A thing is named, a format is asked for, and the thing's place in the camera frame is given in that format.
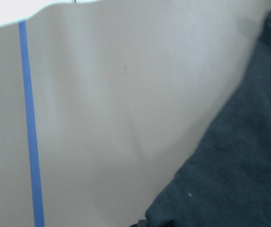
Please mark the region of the black graphic t-shirt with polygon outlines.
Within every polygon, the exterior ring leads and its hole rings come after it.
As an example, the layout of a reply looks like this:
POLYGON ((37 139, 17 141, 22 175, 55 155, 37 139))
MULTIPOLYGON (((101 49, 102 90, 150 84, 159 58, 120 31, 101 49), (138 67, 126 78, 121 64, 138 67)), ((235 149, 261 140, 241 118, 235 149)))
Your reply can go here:
POLYGON ((271 227, 271 11, 244 78, 139 227, 271 227))

